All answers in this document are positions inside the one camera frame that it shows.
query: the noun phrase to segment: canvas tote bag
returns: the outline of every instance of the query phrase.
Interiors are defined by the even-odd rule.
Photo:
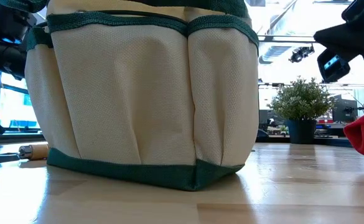
[[[1,0],[47,26],[26,82],[48,165],[182,190],[240,170],[258,128],[244,0]]]

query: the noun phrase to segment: potted plant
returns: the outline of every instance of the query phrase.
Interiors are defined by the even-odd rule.
[[[335,99],[329,97],[327,89],[315,82],[298,77],[292,85],[281,86],[270,108],[286,119],[289,137],[294,144],[313,143],[316,118],[334,106]]]

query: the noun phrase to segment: wooden table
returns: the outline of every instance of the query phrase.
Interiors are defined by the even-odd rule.
[[[254,150],[237,175],[201,192],[2,163],[0,223],[364,223],[364,156],[354,149]]]

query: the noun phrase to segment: green trim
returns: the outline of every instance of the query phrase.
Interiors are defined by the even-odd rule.
[[[33,27],[28,32],[27,51],[34,49],[38,44],[45,44],[48,48],[53,48],[52,38],[41,27]]]
[[[76,12],[62,15],[49,15],[47,23],[50,32],[75,29],[88,24],[103,24],[107,26],[154,25],[180,32],[186,35],[186,25],[168,18],[160,17],[119,17],[102,12]]]
[[[41,11],[49,0],[0,0],[3,6],[22,10],[25,12]]]
[[[248,17],[244,0],[130,0],[149,6],[187,6],[224,12],[238,17]]]
[[[208,28],[234,28],[246,35],[256,48],[259,48],[259,39],[255,31],[246,22],[235,16],[202,16],[191,21],[187,27],[187,35]]]
[[[239,171],[244,165],[222,167],[197,159],[189,165],[121,165],[87,159],[77,159],[51,148],[47,164],[74,171],[114,179],[195,191],[215,180]]]

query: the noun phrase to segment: dark blue plant pot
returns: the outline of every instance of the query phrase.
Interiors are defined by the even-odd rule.
[[[287,120],[289,139],[293,144],[313,144],[316,120]]]

